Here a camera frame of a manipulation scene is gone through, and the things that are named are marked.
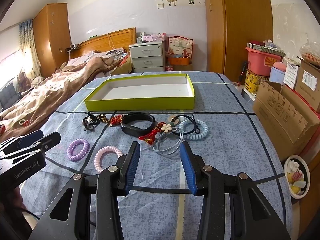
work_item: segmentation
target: yellow trash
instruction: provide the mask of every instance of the yellow trash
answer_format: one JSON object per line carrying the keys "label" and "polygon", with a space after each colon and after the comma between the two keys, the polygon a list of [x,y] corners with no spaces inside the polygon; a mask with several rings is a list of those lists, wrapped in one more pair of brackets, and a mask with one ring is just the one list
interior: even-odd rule
{"label": "yellow trash", "polygon": [[244,87],[253,94],[256,94],[260,85],[261,80],[269,81],[269,77],[259,76],[247,69],[247,73],[245,75],[245,83]]}

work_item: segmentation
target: window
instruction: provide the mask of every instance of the window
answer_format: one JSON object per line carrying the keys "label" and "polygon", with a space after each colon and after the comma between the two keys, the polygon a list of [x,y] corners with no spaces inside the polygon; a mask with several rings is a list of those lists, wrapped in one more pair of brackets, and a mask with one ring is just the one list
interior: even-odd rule
{"label": "window", "polygon": [[24,65],[24,57],[20,50],[0,61],[0,88],[19,74]]}

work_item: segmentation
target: white flower charm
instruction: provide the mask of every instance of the white flower charm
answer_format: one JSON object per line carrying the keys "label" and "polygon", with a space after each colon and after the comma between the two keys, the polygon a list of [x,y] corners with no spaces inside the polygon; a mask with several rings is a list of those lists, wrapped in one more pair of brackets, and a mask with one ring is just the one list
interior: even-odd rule
{"label": "white flower charm", "polygon": [[172,130],[171,124],[164,124],[161,130],[164,131],[165,133],[168,133],[169,131]]}

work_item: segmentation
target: drawer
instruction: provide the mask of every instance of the drawer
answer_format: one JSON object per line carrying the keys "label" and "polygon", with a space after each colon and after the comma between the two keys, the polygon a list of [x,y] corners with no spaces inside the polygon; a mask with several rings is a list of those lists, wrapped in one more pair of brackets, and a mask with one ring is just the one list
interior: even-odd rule
{"label": "drawer", "polygon": [[148,68],[135,68],[134,73],[141,73],[141,72],[161,72],[164,71],[163,67],[148,67]]}
{"label": "drawer", "polygon": [[144,45],[130,48],[131,58],[153,57],[162,55],[162,45]]}
{"label": "drawer", "polygon": [[161,67],[163,66],[163,57],[138,57],[132,58],[133,68]]}

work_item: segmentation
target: wooden headboard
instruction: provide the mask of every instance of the wooden headboard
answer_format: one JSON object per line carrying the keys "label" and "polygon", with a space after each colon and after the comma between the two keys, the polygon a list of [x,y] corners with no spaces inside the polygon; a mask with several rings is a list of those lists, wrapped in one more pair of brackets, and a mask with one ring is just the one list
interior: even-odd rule
{"label": "wooden headboard", "polygon": [[136,28],[124,29],[82,42],[80,49],[73,50],[70,57],[81,57],[93,50],[105,52],[117,48],[129,49],[129,45],[135,43]]}

